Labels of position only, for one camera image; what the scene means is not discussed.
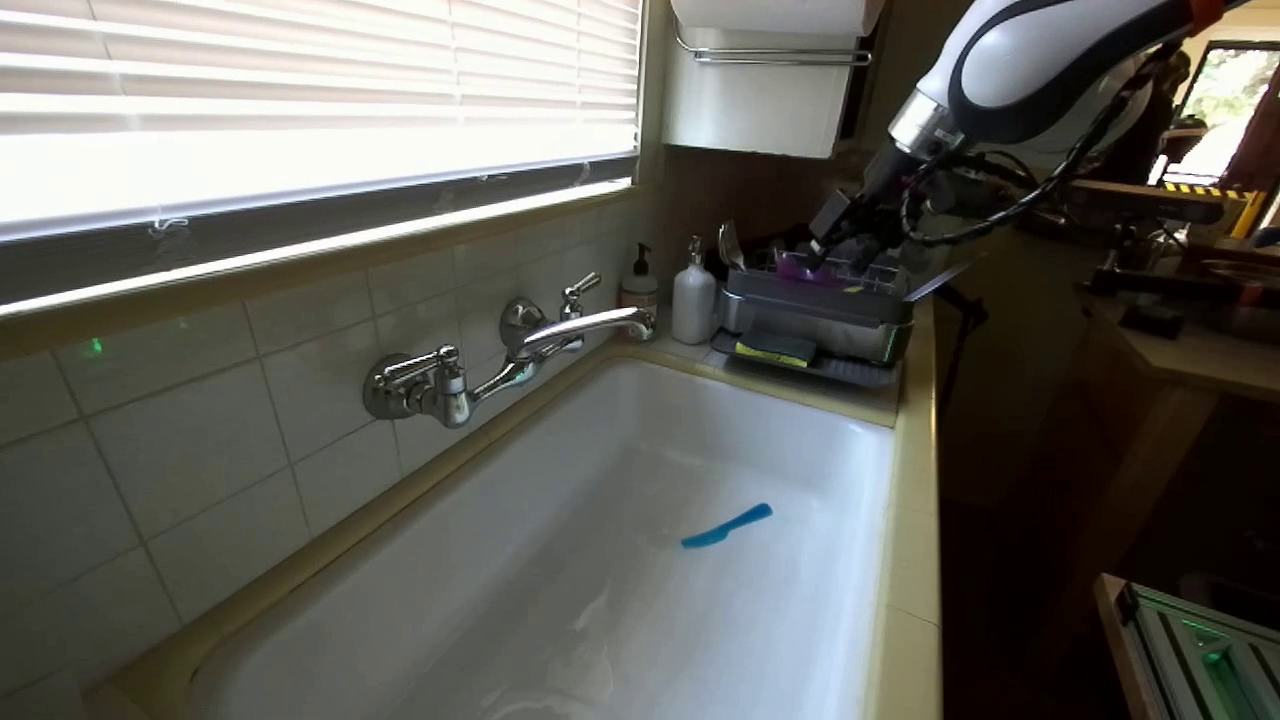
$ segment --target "wall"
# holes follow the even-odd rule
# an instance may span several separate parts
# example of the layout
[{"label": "wall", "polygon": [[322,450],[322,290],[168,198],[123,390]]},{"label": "wall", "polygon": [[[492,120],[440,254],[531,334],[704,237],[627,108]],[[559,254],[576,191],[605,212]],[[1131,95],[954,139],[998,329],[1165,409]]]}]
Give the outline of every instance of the wall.
[{"label": "wall", "polygon": [[261,273],[235,301],[123,331],[90,313],[81,334],[0,359],[0,697],[99,680],[507,409],[519,390],[479,405],[468,431],[384,425],[361,376],[454,339],[490,379],[501,303],[527,290],[558,313],[591,268],[590,303],[613,303],[645,212],[633,191],[336,273]]},{"label": "wall", "polygon": [[727,151],[669,151],[665,215],[655,223],[655,268],[665,275],[689,262],[689,238],[713,248],[717,226],[734,220],[743,238],[806,223],[838,185],[840,158],[777,158]]}]

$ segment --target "tiled wall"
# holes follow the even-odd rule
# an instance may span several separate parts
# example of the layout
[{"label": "tiled wall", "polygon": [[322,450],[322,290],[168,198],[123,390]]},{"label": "tiled wall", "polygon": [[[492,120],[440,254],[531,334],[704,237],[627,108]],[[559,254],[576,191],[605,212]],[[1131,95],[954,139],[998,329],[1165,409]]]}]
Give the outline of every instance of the tiled wall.
[{"label": "tiled wall", "polygon": [[558,313],[597,268],[590,303],[613,303],[636,202],[506,220],[0,359],[0,716],[39,680],[99,680],[511,405],[479,405],[466,431],[384,425],[363,415],[361,376],[454,339],[479,383],[501,367],[507,294]]}]

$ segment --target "sink basin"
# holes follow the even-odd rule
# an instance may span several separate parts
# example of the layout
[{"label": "sink basin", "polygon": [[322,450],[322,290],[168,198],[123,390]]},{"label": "sink basin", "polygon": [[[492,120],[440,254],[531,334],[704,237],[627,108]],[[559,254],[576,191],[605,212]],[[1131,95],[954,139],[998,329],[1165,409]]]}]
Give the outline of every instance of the sink basin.
[{"label": "sink basin", "polygon": [[558,383],[568,390],[217,645],[189,711],[861,716],[891,426],[648,359]]}]

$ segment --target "white window blind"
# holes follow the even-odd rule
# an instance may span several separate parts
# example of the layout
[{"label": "white window blind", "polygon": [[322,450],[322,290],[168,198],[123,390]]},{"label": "white window blind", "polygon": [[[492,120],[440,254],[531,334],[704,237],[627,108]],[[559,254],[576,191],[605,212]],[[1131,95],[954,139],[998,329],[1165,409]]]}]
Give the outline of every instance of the white window blind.
[{"label": "white window blind", "polygon": [[639,0],[0,0],[0,237],[636,154]]}]

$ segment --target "window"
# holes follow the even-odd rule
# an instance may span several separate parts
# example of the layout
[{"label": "window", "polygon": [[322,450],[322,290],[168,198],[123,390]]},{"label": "window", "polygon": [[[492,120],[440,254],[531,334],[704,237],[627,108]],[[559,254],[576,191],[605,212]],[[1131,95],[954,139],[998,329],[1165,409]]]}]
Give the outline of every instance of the window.
[{"label": "window", "polygon": [[636,148],[639,0],[0,0],[0,301],[605,191]]}]

